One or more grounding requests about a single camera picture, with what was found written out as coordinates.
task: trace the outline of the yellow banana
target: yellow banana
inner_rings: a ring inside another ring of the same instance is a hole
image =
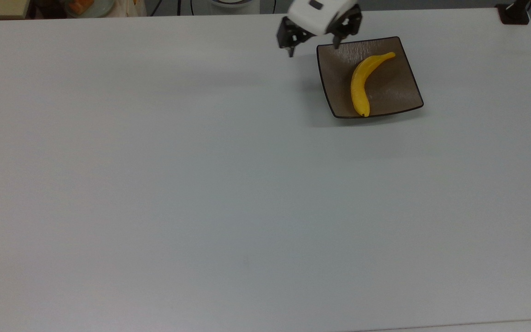
[[[370,115],[370,102],[366,96],[366,90],[364,89],[368,76],[370,76],[381,63],[394,57],[394,52],[382,55],[372,55],[360,62],[358,67],[356,67],[356,70],[354,70],[351,85],[352,103],[354,103],[354,108],[358,114],[362,116]]]

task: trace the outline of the plate rim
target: plate rim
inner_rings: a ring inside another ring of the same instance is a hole
[[[317,66],[319,68],[319,76],[321,77],[321,85],[323,86],[323,92],[325,94],[325,99],[327,100],[327,104],[329,105],[329,109],[331,110],[331,114],[335,116],[337,119],[369,119],[369,118],[377,118],[379,116],[388,116],[388,115],[394,115],[404,112],[413,111],[415,109],[419,109],[425,105],[425,101],[423,101],[423,97],[421,96],[421,91],[419,90],[419,85],[417,85],[417,79],[415,79],[415,75],[413,74],[413,69],[411,69],[411,64],[409,63],[409,58],[407,58],[407,53],[405,52],[405,48],[403,47],[403,43],[401,42],[401,38],[399,36],[386,36],[383,38],[375,38],[375,39],[366,39],[366,40],[354,40],[349,42],[342,42],[342,44],[354,44],[356,42],[374,42],[376,40],[385,40],[385,39],[392,39],[396,38],[399,41],[399,45],[401,46],[401,49],[403,50],[403,54],[405,55],[405,61],[407,62],[407,67],[409,67],[409,73],[411,73],[411,77],[413,77],[413,82],[415,83],[415,88],[417,89],[417,94],[419,95],[419,99],[421,99],[421,105],[418,107],[413,107],[409,109],[405,109],[403,111],[398,112],[392,112],[392,113],[385,113],[385,114],[377,114],[377,115],[369,115],[369,116],[338,116],[333,111],[333,107],[331,106],[331,102],[329,101],[329,96],[327,95],[327,89],[325,89],[325,80],[323,79],[323,72],[321,70],[321,60],[319,58],[319,48],[323,46],[333,46],[333,44],[319,44],[317,45]]]

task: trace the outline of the orange object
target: orange object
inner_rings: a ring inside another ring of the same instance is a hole
[[[73,0],[73,2],[69,2],[69,8],[77,15],[81,15],[87,8],[91,7],[93,2],[94,0]]]

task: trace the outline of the robotic arm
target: robotic arm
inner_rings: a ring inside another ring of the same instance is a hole
[[[312,36],[332,33],[335,49],[360,29],[358,0],[295,0],[278,28],[278,45],[292,57],[295,47]]]

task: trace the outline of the plate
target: plate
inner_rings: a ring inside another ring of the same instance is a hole
[[[323,90],[331,113],[341,119],[361,119],[352,103],[350,85],[356,66],[371,55],[394,52],[396,56],[383,62],[366,80],[370,115],[381,116],[412,111],[423,106],[421,93],[397,36],[373,40],[317,46],[317,61]]]
[[[81,15],[77,15],[69,7],[69,2],[65,1],[65,12],[75,18],[96,18],[107,15],[114,7],[114,0],[95,0],[90,8],[87,8]]]

